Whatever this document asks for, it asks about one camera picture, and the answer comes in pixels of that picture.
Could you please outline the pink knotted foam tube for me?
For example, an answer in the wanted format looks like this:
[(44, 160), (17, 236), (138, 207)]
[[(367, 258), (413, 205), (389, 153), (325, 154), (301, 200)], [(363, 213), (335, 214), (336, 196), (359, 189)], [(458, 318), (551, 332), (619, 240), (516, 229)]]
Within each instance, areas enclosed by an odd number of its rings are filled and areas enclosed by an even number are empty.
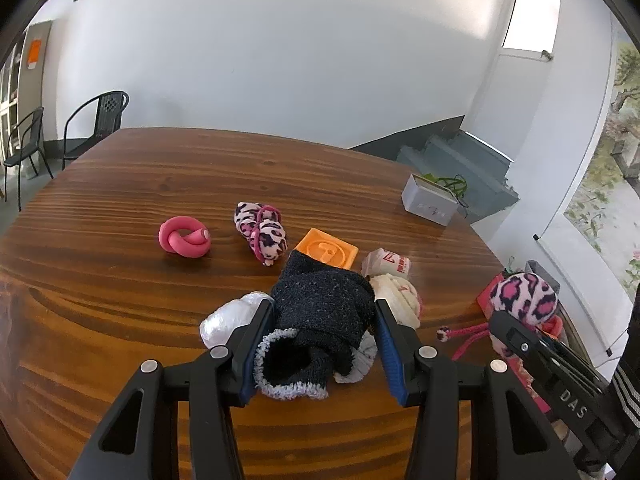
[(204, 257), (212, 244), (205, 224), (188, 216), (172, 217), (163, 222), (157, 239), (165, 252), (190, 259)]

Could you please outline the dark navy fuzzy sock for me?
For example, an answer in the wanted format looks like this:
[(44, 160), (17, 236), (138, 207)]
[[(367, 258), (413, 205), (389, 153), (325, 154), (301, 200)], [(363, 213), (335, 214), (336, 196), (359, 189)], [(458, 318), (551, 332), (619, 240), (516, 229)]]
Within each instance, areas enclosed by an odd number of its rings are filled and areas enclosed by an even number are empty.
[(360, 274), (291, 252), (270, 296), (273, 330), (256, 348), (254, 378), (265, 396), (322, 400), (329, 382), (361, 382), (378, 353), (369, 332), (374, 291)]

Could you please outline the pink leopard plush ball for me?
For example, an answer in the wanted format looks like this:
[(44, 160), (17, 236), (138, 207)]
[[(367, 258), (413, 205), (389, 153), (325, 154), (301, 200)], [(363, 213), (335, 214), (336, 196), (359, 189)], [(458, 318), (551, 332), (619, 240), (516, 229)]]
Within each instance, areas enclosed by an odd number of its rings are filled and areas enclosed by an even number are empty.
[(529, 328), (539, 328), (555, 337), (562, 332), (558, 296), (538, 274), (510, 275), (492, 289), (489, 302), (495, 311), (505, 310)]

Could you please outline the black metal chair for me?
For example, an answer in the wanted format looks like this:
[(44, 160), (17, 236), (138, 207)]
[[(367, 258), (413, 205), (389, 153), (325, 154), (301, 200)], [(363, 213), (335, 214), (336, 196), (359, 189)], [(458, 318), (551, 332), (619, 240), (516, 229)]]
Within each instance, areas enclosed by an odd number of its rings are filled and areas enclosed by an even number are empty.
[(4, 200), (8, 200), (9, 170), (15, 169), (18, 211), (22, 211), (23, 162), (28, 162), (32, 174), (38, 177), (39, 166), (36, 164), (36, 158), (38, 158), (46, 168), (49, 177), (54, 179), (42, 146), (43, 112), (42, 106), (34, 108), (10, 130), (9, 139), (6, 141), (6, 149), (9, 153), (2, 160), (3, 196)]
[[(81, 155), (94, 148), (122, 126), (122, 114), (130, 103), (130, 96), (124, 90), (111, 90), (88, 99), (66, 120), (63, 129), (62, 169), (69, 162), (74, 162)], [(71, 139), (70, 125), (88, 106), (94, 105), (94, 122), (92, 133), (78, 139)]]

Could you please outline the cream cloth bundle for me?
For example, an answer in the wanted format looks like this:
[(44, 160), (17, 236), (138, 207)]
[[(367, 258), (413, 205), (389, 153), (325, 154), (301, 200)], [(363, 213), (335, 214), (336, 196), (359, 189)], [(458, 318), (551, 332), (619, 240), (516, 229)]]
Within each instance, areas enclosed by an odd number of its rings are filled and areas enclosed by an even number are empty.
[(416, 288), (405, 278), (381, 274), (370, 278), (376, 300), (385, 300), (396, 322), (417, 330), (421, 326), (422, 302)]

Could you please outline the pink storage box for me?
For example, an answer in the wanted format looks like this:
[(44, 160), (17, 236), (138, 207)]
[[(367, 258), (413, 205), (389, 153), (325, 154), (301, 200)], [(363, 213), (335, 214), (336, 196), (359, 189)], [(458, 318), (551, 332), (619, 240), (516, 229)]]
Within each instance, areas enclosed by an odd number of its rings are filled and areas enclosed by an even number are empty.
[[(556, 315), (558, 296), (551, 285), (534, 272), (499, 273), (477, 297), (477, 303), (488, 320), (495, 312), (506, 311), (533, 332), (542, 330), (557, 335), (562, 330), (562, 321)], [(549, 405), (534, 391), (533, 377), (524, 368), (522, 360), (494, 336), (491, 336), (491, 343), (518, 376), (538, 408), (548, 414)]]

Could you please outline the green paper gift bag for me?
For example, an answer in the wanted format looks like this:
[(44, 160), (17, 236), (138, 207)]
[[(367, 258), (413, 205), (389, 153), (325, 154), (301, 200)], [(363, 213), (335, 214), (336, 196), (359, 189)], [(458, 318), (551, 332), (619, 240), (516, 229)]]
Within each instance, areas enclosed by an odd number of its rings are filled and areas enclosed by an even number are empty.
[(465, 178), (457, 174), (455, 177), (436, 177), (434, 174), (424, 174), (423, 177), (430, 182), (440, 185), (449, 190), (458, 200), (459, 204), (466, 206), (464, 201), (466, 191), (468, 190), (468, 182)]

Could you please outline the grey tissue box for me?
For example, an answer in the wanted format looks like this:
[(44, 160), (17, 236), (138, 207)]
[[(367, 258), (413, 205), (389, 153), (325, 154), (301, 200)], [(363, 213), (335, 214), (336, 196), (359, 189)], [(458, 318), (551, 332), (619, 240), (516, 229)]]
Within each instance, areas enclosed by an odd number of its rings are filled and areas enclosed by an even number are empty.
[(425, 220), (448, 226), (459, 207), (454, 193), (418, 174), (410, 174), (401, 201), (405, 211)]

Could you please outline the concrete staircase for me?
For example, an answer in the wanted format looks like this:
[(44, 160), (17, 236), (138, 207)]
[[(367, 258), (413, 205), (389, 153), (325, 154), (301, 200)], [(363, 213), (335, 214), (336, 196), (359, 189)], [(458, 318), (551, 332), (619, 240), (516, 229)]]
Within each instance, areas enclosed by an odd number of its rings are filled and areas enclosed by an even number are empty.
[(464, 189), (459, 211), (470, 223), (518, 201), (518, 193), (506, 180), (512, 160), (465, 131), (452, 136), (435, 134), (420, 150), (403, 145), (397, 160), (436, 180), (464, 181), (466, 186), (456, 184), (454, 188)]

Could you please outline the white red-print tissue pack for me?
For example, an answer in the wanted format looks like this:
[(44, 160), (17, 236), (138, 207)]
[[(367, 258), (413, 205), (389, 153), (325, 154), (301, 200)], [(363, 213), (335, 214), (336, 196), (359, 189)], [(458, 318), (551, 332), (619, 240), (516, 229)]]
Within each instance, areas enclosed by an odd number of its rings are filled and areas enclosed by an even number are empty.
[(372, 278), (382, 274), (392, 274), (400, 278), (408, 278), (411, 261), (408, 257), (390, 252), (384, 248), (369, 252), (363, 259), (361, 274)]

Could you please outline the white plastic bag ball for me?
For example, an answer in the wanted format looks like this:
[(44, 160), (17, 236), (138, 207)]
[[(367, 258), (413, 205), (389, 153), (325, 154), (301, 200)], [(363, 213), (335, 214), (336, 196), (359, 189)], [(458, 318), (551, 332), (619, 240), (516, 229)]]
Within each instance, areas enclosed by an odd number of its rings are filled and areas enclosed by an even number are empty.
[(273, 302), (265, 292), (249, 292), (223, 304), (200, 323), (204, 346), (211, 349), (226, 344), (233, 331), (250, 324), (263, 301)]

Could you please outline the hanging landscape scroll painting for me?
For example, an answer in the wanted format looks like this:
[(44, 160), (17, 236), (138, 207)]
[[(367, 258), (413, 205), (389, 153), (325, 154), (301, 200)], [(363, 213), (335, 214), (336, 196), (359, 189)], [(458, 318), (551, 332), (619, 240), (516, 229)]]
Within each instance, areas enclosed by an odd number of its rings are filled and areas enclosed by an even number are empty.
[(620, 24), (597, 128), (538, 244), (582, 351), (597, 365), (619, 356), (639, 285), (639, 51)]

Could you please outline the orange embossed toy cube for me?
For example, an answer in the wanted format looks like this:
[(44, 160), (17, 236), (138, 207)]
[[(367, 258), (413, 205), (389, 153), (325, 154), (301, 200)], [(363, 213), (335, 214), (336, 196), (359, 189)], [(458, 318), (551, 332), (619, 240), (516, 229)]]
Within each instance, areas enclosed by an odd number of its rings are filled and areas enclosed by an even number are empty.
[(316, 228), (311, 228), (295, 249), (328, 266), (350, 270), (359, 248)]

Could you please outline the orange notice on door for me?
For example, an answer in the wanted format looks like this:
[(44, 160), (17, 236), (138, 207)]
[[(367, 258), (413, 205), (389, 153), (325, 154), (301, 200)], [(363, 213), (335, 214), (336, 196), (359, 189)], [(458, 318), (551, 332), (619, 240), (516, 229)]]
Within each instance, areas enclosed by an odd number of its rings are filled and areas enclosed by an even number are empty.
[(34, 70), (39, 62), (42, 40), (34, 39), (29, 45), (26, 66), (29, 70)]

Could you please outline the pink leopard plush scrunchie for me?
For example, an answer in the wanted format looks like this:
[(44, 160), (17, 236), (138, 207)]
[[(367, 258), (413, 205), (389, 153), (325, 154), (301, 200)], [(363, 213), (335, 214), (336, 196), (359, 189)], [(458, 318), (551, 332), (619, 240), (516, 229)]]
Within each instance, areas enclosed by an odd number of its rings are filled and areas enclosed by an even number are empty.
[(234, 210), (233, 221), (250, 251), (264, 266), (273, 266), (288, 249), (282, 216), (276, 207), (239, 202)]

